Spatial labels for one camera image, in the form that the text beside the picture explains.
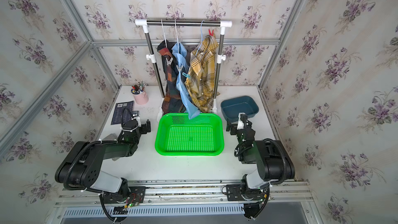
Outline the dark blue booklet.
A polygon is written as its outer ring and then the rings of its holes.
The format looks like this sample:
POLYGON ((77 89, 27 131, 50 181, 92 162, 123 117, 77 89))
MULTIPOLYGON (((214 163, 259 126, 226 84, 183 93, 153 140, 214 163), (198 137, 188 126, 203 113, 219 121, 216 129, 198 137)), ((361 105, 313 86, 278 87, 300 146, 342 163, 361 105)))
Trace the dark blue booklet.
POLYGON ((134 101, 116 103, 111 125, 121 124, 131 119, 134 112, 134 101))

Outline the green plastic basket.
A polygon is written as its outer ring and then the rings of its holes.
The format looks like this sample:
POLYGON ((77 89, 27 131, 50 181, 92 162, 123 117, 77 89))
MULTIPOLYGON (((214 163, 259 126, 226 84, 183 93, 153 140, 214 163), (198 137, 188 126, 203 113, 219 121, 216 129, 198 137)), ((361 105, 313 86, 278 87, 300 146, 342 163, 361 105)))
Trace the green plastic basket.
POLYGON ((169 113, 159 122, 154 143, 163 156, 217 156, 224 150, 221 118, 201 113, 189 119, 187 113, 169 113))

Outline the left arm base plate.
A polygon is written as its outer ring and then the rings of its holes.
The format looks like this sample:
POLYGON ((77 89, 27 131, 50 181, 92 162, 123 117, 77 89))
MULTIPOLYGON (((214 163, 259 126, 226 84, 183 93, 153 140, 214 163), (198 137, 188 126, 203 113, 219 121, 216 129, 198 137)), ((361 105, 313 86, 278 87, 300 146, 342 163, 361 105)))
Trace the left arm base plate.
POLYGON ((145 186, 129 186, 129 192, 126 197, 110 194, 103 196, 103 201, 105 204, 127 205, 128 207, 138 206, 144 203, 146 189, 145 186))

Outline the pink pen cup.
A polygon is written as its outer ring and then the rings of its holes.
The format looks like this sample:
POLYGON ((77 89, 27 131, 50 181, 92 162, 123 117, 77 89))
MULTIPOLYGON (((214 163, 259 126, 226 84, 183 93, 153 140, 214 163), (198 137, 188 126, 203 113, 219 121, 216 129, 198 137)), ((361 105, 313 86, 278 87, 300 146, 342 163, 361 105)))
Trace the pink pen cup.
POLYGON ((149 101, 147 92, 145 91, 146 85, 142 81, 138 81, 131 87, 131 93, 138 105, 145 105, 149 101))

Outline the white hanger of dark shirt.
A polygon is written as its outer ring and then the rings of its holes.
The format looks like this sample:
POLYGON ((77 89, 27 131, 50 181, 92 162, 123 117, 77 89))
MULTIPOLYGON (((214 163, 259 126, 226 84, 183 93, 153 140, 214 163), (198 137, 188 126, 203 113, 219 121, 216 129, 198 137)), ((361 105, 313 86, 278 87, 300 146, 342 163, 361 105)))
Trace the white hanger of dark shirt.
POLYGON ((165 47, 168 48, 167 37, 166 37, 166 34, 165 34, 165 29, 164 29, 164 24, 163 24, 163 20, 162 19, 161 19, 161 27, 162 27, 163 37, 164 37, 164 44, 165 44, 165 47))

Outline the dark teal plastic bin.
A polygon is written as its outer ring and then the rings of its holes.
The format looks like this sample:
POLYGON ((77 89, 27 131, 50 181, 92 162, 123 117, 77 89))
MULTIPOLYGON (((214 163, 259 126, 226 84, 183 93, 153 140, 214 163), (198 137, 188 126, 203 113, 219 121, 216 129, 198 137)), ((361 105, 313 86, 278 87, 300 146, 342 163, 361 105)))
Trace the dark teal plastic bin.
POLYGON ((239 113, 252 118, 259 112, 259 107, 252 97, 245 95, 222 101, 221 112, 227 121, 237 122, 239 113))

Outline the grey sponge block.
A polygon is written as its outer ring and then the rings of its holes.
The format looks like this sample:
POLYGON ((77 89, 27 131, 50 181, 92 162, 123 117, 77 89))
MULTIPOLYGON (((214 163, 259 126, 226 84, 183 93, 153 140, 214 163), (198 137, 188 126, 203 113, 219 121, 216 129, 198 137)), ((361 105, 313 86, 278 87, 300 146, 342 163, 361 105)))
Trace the grey sponge block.
POLYGON ((104 141, 116 141, 118 138, 118 136, 114 133, 109 134, 108 136, 104 137, 103 139, 101 139, 102 142, 104 141))

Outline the yellow plaid shirt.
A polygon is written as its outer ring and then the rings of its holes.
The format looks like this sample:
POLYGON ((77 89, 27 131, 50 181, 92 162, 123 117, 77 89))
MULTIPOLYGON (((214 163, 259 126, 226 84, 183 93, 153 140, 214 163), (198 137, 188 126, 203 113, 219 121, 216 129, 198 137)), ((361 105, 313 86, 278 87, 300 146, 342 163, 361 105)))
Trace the yellow plaid shirt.
POLYGON ((185 81, 193 104, 202 113, 212 112, 214 104, 215 69, 218 51, 216 39, 207 35, 190 54, 189 77, 185 81))

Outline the light blue shirt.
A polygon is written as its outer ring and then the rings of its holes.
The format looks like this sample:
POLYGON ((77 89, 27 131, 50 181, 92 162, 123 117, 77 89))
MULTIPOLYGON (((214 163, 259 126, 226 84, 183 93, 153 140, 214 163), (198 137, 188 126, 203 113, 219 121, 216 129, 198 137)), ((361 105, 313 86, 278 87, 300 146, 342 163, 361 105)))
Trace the light blue shirt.
POLYGON ((172 54, 177 60, 177 65, 183 66, 183 69, 181 72, 179 72, 177 70, 178 75, 177 75, 176 88, 180 92, 180 97, 181 97, 184 107, 186 108, 186 113, 188 114, 188 118, 193 119, 193 118, 197 117, 201 112, 192 103, 191 97, 190 97, 188 90, 186 88, 186 85, 185 85, 185 81, 187 78, 182 76, 182 72, 188 73, 188 70, 189 70, 189 65, 186 60, 187 50, 181 43, 179 44, 179 47, 177 46, 177 43, 176 43, 172 47, 172 54))

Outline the light blue wire hanger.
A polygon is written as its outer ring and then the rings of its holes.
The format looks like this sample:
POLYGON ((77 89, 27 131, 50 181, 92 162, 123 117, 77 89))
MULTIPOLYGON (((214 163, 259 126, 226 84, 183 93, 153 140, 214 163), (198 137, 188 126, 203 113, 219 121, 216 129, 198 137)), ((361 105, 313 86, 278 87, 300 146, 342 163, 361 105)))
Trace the light blue wire hanger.
POLYGON ((203 39, 204 39, 203 38, 203 23, 204 23, 204 20, 202 20, 201 24, 200 24, 201 40, 200 40, 200 43, 199 43, 199 45, 197 47, 197 51, 195 53, 196 56, 198 55, 198 53, 199 53, 199 51, 200 51, 200 49, 202 47, 202 44, 203 44, 203 39))

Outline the white clothespin on dark shirt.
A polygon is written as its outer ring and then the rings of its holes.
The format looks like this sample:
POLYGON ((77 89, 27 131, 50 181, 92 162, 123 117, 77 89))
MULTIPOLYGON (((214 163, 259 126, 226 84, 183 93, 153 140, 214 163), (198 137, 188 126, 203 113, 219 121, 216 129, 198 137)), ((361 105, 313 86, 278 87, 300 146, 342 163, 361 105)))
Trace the white clothespin on dark shirt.
POLYGON ((172 57, 166 57, 165 60, 166 60, 167 66, 171 66, 171 64, 173 62, 173 58, 172 57))

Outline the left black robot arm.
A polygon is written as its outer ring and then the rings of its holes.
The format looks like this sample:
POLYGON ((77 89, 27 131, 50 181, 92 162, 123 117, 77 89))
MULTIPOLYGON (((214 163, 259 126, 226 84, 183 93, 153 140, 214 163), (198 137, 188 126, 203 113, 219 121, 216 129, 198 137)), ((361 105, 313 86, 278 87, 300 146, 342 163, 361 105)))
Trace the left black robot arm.
POLYGON ((66 190, 129 196, 127 180, 102 171, 102 164, 104 160, 133 156, 142 135, 151 132, 151 122, 141 123, 140 116, 126 107, 120 120, 121 132, 116 138, 77 142, 56 170, 55 181, 66 190))

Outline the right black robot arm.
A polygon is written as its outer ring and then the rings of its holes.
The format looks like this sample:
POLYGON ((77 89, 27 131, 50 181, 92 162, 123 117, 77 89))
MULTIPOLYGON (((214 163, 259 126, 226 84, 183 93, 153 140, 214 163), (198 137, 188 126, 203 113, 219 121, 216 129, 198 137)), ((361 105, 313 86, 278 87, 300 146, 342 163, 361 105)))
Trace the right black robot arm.
POLYGON ((294 179, 295 167, 282 142, 271 138, 256 140, 256 132, 246 114, 238 115, 237 124, 228 120, 226 131, 238 140, 234 157, 242 164, 256 165, 256 170, 244 175, 237 187, 242 195, 294 179))

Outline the metal clothes rack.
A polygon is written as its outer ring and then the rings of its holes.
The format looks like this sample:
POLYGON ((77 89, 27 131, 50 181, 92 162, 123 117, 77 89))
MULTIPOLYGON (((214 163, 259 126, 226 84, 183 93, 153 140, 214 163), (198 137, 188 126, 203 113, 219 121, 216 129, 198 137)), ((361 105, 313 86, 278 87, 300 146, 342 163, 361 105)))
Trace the metal clothes rack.
POLYGON ((199 20, 147 20, 147 19, 136 19, 134 21, 135 25, 138 27, 142 27, 145 37, 147 46, 149 49, 149 54, 146 55, 146 59, 152 63, 153 69, 155 71, 155 76, 157 79, 157 83, 161 92, 161 96, 165 97, 164 89, 161 83, 161 77, 158 70, 157 60, 154 54, 150 34, 149 34, 149 26, 172 26, 172 27, 219 27, 220 28, 220 39, 219 39, 219 48, 218 53, 216 56, 216 74, 215 74, 215 87, 213 93, 213 108, 212 112, 214 114, 218 113, 217 108, 217 93, 218 93, 218 80, 220 76, 221 64, 226 60, 226 55, 222 53, 223 51, 223 44, 224 44, 224 37, 226 33, 226 28, 232 27, 232 21, 199 21, 199 20))

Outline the dark plaid shirt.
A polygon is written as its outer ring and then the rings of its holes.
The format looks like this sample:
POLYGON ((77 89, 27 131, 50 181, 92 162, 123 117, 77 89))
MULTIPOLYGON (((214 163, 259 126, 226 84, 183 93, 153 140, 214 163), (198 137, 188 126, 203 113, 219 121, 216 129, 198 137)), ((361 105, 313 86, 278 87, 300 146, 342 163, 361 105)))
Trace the dark plaid shirt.
POLYGON ((175 43, 167 41, 168 48, 165 47, 164 41, 160 43, 157 47, 157 52, 161 55, 162 58, 162 65, 163 71, 165 73, 165 80, 166 80, 166 90, 165 90, 165 97, 162 103, 162 111, 164 114, 168 113, 184 113, 186 108, 184 107, 180 92, 176 88, 177 82, 177 60, 172 54, 172 47, 175 43), (173 62, 171 66, 167 66, 166 64, 166 57, 172 57, 173 62))

